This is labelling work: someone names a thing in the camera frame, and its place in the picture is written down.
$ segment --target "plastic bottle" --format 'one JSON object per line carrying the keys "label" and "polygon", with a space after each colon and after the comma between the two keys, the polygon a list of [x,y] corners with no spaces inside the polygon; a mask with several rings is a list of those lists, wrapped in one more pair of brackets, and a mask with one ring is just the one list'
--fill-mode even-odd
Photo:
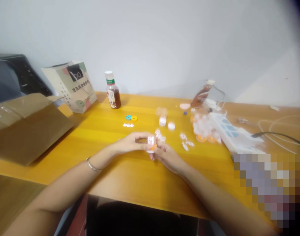
{"label": "plastic bottle", "polygon": [[154,148],[157,146],[156,144],[156,137],[154,135],[149,135],[147,138],[147,142],[151,145],[151,149],[146,151],[148,153],[154,153]]}
{"label": "plastic bottle", "polygon": [[212,86],[215,84],[214,80],[207,80],[205,86],[202,90],[200,90],[196,96],[194,97],[193,101],[191,102],[191,107],[193,108],[200,108],[203,105],[203,102],[206,100],[209,91],[211,90]]}
{"label": "plastic bottle", "polygon": [[112,71],[106,71],[105,78],[107,82],[106,93],[110,102],[111,108],[118,109],[121,106],[119,89],[115,85],[114,75]]}

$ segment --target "black cable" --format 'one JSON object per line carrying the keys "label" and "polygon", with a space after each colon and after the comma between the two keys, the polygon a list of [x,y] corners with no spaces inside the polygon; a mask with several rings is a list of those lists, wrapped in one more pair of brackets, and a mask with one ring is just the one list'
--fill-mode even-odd
{"label": "black cable", "polygon": [[293,141],[295,141],[295,142],[297,142],[298,144],[300,144],[300,141],[299,141],[299,140],[296,140],[295,138],[290,137],[290,136],[288,136],[288,135],[281,134],[281,133],[276,133],[276,132],[260,132],[260,133],[253,134],[252,137],[253,137],[253,138],[257,138],[257,137],[262,136],[263,134],[267,134],[267,133],[282,135],[282,136],[285,136],[285,137],[287,137],[287,138],[289,138],[289,139],[292,139]]}

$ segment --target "power cord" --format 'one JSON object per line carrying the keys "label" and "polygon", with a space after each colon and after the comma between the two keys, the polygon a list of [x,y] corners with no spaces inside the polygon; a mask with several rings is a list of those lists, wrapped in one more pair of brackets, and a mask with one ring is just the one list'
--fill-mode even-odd
{"label": "power cord", "polygon": [[300,141],[299,141],[299,140],[297,140],[297,139],[295,139],[295,138],[293,138],[293,137],[290,137],[290,136],[288,136],[288,135],[285,135],[285,134],[282,134],[282,133],[276,133],[276,132],[260,132],[260,133],[253,134],[252,137],[253,137],[253,138],[257,138],[257,137],[260,137],[260,136],[262,136],[262,135],[264,135],[264,134],[267,134],[267,133],[282,135],[282,136],[285,136],[285,137],[287,137],[287,138],[289,138],[289,139],[292,139],[293,141],[296,141],[298,144],[300,144]]}
{"label": "power cord", "polygon": [[[272,123],[272,124],[270,125],[270,127],[269,127],[269,132],[271,132],[271,128],[272,128],[272,126],[275,125],[275,124],[294,126],[294,127],[298,127],[298,128],[300,129],[300,126],[297,126],[297,125],[291,125],[291,124],[285,124],[285,123],[278,123],[278,121],[280,121],[281,119],[284,119],[284,118],[290,118],[290,117],[299,117],[299,118],[300,118],[299,115],[284,116],[284,117],[281,117],[281,118],[277,119],[276,121],[260,120],[260,121],[258,122],[257,125],[258,125],[258,127],[260,128],[260,130],[261,130],[262,132],[264,132],[264,130],[263,130],[263,128],[261,127],[261,122],[270,122],[270,123]],[[273,141],[275,144],[277,144],[278,146],[280,146],[280,147],[282,147],[283,149],[285,149],[285,150],[287,150],[287,151],[289,151],[289,152],[295,154],[295,152],[293,152],[293,151],[291,151],[290,149],[288,149],[288,148],[282,146],[280,143],[278,143],[276,140],[272,139],[272,138],[269,137],[268,135],[265,134],[265,136],[266,136],[267,138],[269,138],[271,141]],[[282,139],[282,138],[276,136],[275,134],[273,134],[273,136],[275,136],[276,138],[281,139],[281,140],[283,140],[283,141],[285,141],[285,142],[300,145],[300,144],[298,144],[298,143],[291,142],[291,141],[286,140],[286,139]]]}

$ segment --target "yellow ring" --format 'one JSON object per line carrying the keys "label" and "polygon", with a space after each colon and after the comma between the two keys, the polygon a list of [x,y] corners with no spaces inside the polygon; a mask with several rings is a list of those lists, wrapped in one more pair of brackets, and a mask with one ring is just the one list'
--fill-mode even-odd
{"label": "yellow ring", "polygon": [[137,120],[138,120],[138,117],[132,116],[132,117],[131,117],[131,120],[132,120],[132,121],[137,121]]}

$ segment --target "silver bracelet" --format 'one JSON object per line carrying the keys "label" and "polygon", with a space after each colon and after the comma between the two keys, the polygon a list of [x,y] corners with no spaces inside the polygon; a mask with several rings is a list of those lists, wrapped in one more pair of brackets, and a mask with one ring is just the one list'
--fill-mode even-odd
{"label": "silver bracelet", "polygon": [[101,170],[99,170],[99,169],[94,168],[94,167],[91,165],[91,163],[89,162],[89,159],[90,159],[90,157],[87,158],[87,162],[88,162],[88,164],[89,164],[89,167],[91,167],[92,170],[95,170],[95,171],[101,171]]}

